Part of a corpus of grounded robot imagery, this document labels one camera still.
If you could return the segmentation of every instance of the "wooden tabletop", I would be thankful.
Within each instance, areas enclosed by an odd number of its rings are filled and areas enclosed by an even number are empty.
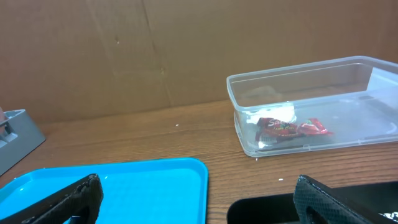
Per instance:
[[[234,201],[293,192],[300,174],[330,187],[398,180],[397,143],[248,157],[229,101],[40,128],[47,140],[2,175],[0,187],[43,167],[195,157],[209,170],[207,223],[226,223]]]

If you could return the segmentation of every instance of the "blue tray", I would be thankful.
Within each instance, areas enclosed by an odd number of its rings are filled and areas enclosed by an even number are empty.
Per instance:
[[[208,171],[192,158],[35,170],[0,189],[0,220],[93,173],[104,191],[96,223],[206,222]]]

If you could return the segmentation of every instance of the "wood grain surface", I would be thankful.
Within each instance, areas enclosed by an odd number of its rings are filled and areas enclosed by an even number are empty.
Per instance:
[[[234,201],[293,192],[300,174],[331,187],[398,180],[397,143],[248,157],[229,101],[40,127],[47,140],[1,176],[0,187],[43,167],[195,157],[210,175],[207,223],[226,223]]]

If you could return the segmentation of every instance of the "black tray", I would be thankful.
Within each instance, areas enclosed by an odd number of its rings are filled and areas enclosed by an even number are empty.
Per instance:
[[[371,211],[380,214],[389,213],[392,216],[395,215],[394,212],[398,212],[398,182],[340,187],[334,190]],[[227,222],[228,224],[300,223],[293,203],[293,193],[238,200],[230,206]]]

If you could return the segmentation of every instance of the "container lip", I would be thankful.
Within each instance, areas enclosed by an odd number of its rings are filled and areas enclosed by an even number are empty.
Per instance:
[[[232,104],[234,108],[238,111],[253,111],[253,110],[259,110],[263,108],[265,105],[266,106],[282,106],[288,102],[278,102],[278,103],[271,103],[271,104],[264,104],[264,105],[256,105],[256,106],[240,106],[236,102],[235,96],[233,95],[232,87],[231,87],[231,80],[237,77],[249,77],[251,75],[258,75],[258,74],[263,74],[263,73],[270,73],[270,72],[279,72],[283,70],[290,70],[290,69],[295,69],[295,68],[305,68],[305,67],[310,67],[310,66],[316,66],[316,65],[326,65],[329,63],[336,63],[336,62],[343,62],[346,60],[369,60],[372,62],[377,62],[381,63],[384,65],[390,65],[398,68],[398,64],[393,63],[393,62],[388,62],[385,60],[380,60],[377,58],[372,58],[368,56],[363,56],[363,55],[357,55],[357,56],[350,56],[350,57],[344,57],[344,58],[337,58],[337,59],[331,59],[331,60],[324,60],[324,61],[319,61],[319,62],[311,62],[311,63],[304,63],[300,65],[292,65],[292,66],[286,66],[286,67],[280,67],[280,68],[271,68],[271,69],[265,69],[265,70],[260,70],[260,71],[255,71],[255,72],[246,72],[246,73],[240,73],[236,75],[230,75],[226,78],[226,86],[227,86],[227,91],[230,100],[232,101]]]

